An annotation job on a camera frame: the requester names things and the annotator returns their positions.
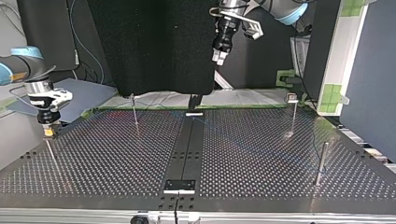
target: metal plate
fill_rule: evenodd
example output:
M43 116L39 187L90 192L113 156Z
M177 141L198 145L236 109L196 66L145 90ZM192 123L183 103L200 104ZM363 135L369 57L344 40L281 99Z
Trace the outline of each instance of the metal plate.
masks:
M292 108L209 110L195 122L205 123L196 210L396 214L386 207L396 205L395 175L310 110L294 122Z
M55 141L56 161L41 146L0 171L0 207L396 214L394 173L311 110L292 112L140 111L138 128L132 111L99 113ZM163 195L177 177L195 195Z
M52 143L57 160L48 150L34 151L24 156L24 164L7 168L0 198L44 197L48 207L67 206L60 198L71 203L70 198L120 199L128 208L134 198L159 201L183 114L138 111L137 116L136 126L133 111L105 111L71 127Z

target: black cable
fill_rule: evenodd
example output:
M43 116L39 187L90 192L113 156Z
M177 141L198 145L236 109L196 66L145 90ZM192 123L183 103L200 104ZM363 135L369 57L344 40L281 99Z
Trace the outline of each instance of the black cable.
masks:
M85 67L86 71L87 71L87 68L88 68L89 70L91 70L91 72L95 75L95 78L93 78L93 77L91 76L90 73L88 73L88 75L92 78L92 80L93 80L94 82L98 83L98 82L99 82L99 80L98 80L99 76L98 76L98 74L95 72L95 70L93 70L93 68L90 67L90 65L87 64L87 63L85 63L84 61L82 61L82 60L79 60L79 61L81 62L82 66Z
M273 8L274 0L270 1L270 7L268 7L268 13L271 13L272 8Z
M292 0L292 1L295 2L295 3L298 3L298 4L303 4L303 3L313 3L313 2L316 2L318 0Z
M177 195L176 205L175 205L175 211L174 211L174 215L175 215L175 224L178 224L177 206L178 206L178 196L179 196L179 195L180 195L180 193Z
M248 8L248 7L249 7L249 5L238 6L238 7L222 7L222 6L219 6L219 8L221 8L221 9L238 9L238 8Z
M14 111L9 112L8 114L1 116L0 119L4 119L4 118L6 118L6 117L8 117L10 115L13 115L14 113L15 113Z
M297 71L298 71L298 73L299 73L299 78L301 79L301 81L302 81L302 83L303 83L303 87L304 87L304 90L305 90L305 92L306 92L306 94L308 95L308 97L309 97L309 99L313 99L312 97L311 97L311 95L309 94L309 91L308 91L308 88L305 86L305 82L304 82L304 79L301 77L301 75L302 75L302 71L301 71L301 69L300 69L300 64L299 64L299 60L298 60L298 54L297 54L297 34L298 34L298 31L297 31L297 22L296 22L296 25L295 25L295 30L296 30L296 32L294 33L294 56L296 57L296 63L297 63ZM313 102L313 101L311 101L312 102L312 105L314 106L314 108L315 108L315 110L317 110L318 111L318 107L315 105L315 103Z

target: black curtain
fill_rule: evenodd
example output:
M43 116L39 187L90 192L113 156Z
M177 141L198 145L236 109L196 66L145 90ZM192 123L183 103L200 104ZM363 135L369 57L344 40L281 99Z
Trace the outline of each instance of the black curtain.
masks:
M88 2L121 95L212 92L216 0Z

